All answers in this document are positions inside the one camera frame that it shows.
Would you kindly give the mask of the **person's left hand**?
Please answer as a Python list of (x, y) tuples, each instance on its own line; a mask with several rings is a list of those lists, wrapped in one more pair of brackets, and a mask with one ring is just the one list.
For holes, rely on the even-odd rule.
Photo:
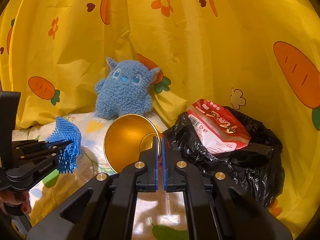
[(2, 190), (0, 192), (1, 210), (7, 215), (7, 211), (4, 208), (5, 204), (18, 205), (21, 211), (28, 215), (31, 213), (31, 204), (29, 192), (12, 192), (10, 190)]

